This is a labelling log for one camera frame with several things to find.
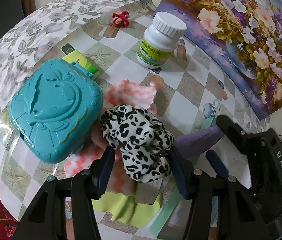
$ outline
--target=purple cloth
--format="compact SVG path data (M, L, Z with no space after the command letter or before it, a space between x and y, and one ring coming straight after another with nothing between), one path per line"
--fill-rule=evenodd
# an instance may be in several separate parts
M174 140L173 145L177 147L183 158L188 159L209 150L223 135L218 126L213 126L202 131L179 136Z

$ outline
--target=green label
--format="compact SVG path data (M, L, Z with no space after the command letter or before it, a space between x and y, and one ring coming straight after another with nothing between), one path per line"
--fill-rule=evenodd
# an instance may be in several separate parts
M145 63L153 66L161 66L166 60L170 57L171 52L161 51L154 47L152 47L149 43L146 42L144 38L142 38L140 45L137 49L138 56Z

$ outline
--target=yellow-green cloth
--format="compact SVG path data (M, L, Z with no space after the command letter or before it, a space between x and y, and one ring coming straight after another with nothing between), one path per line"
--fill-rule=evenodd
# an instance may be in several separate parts
M124 196L121 193L105 192L99 200L92 200L93 207L100 212L113 214L111 220L142 228L146 226L160 209L160 194L153 205L134 202L134 195Z

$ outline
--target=floral painting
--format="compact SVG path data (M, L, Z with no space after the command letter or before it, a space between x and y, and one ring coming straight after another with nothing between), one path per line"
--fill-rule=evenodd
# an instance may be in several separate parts
M282 0L162 0L261 120L282 107Z

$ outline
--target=white bottle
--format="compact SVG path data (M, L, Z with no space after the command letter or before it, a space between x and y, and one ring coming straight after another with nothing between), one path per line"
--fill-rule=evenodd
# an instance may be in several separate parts
M137 49L140 64L152 69L162 66L177 48L185 31L186 25L181 19L167 12L158 12Z

